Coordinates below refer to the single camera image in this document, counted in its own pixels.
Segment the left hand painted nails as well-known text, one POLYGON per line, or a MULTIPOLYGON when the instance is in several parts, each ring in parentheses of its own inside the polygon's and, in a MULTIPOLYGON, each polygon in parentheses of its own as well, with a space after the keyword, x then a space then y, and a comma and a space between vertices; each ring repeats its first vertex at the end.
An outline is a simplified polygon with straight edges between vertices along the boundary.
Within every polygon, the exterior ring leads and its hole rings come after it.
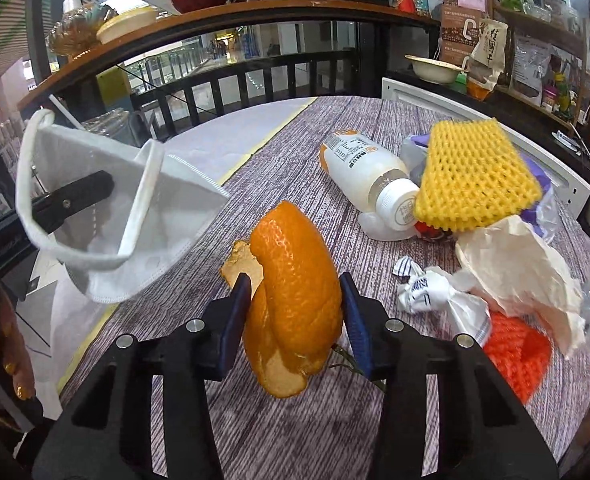
POLYGON ((0 357, 5 373, 12 378, 19 400, 36 396, 33 368, 20 332, 16 314, 6 292, 0 286, 0 357))

